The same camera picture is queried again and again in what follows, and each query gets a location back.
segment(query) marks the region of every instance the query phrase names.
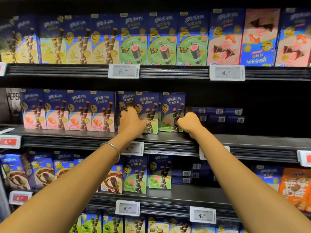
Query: silver bracelet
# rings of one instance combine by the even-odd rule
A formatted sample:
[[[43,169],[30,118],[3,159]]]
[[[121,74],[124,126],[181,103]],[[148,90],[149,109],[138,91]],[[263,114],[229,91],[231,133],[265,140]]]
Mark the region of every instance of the silver bracelet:
[[[109,143],[109,142],[102,143],[102,144],[100,144],[99,147],[101,147],[101,146],[103,146],[103,145],[105,145],[105,144],[111,145],[111,146],[117,151],[117,153],[118,153],[118,161],[119,161],[119,159],[120,159],[120,152],[119,152],[118,148],[115,147],[115,145],[113,145],[113,144],[111,144],[111,143]]]

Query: forearm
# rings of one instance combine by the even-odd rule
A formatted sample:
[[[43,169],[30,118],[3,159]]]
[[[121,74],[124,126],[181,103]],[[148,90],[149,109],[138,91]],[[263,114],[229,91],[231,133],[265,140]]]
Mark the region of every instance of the forearm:
[[[131,141],[117,135],[109,142],[121,152]],[[117,151],[103,145],[17,209],[0,231],[68,233],[117,159]]]
[[[220,186],[251,232],[303,232],[310,221],[236,159],[205,128],[194,134]]]

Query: hand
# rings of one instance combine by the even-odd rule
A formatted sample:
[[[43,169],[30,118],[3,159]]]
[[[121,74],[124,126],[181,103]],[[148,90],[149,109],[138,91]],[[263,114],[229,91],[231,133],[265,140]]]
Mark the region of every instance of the hand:
[[[128,107],[127,111],[121,111],[120,125],[118,134],[124,134],[133,141],[139,137],[149,124],[147,120],[139,120],[136,110]]]
[[[201,128],[203,128],[199,118],[193,112],[187,112],[183,118],[177,120],[177,125],[180,126],[185,132],[189,133],[190,137],[195,138],[195,133],[197,133]]]

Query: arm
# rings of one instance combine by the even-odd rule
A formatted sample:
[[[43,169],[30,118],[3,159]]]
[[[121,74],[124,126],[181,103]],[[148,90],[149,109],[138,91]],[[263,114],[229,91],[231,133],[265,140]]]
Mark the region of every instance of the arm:
[[[311,222],[235,158],[189,112],[178,125],[199,143],[221,188],[248,232],[304,232]]]
[[[109,142],[122,153],[147,123],[138,119],[134,108],[128,108],[122,111],[118,135]],[[68,233],[117,159],[117,151],[103,145],[13,212],[0,224],[0,232]]]

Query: bangle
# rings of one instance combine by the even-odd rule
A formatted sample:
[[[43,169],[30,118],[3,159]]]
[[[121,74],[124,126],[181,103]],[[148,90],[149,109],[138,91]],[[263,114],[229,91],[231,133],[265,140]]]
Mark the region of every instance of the bangle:
[[[118,162],[119,159],[120,159],[120,152],[119,152],[118,148],[115,147],[115,145],[113,145],[113,144],[111,144],[111,143],[109,143],[109,142],[102,143],[102,144],[100,144],[99,147],[101,147],[101,146],[103,146],[103,145],[105,145],[105,144],[111,145],[111,146],[117,151],[117,153],[118,153],[118,160],[117,160],[117,162]]]

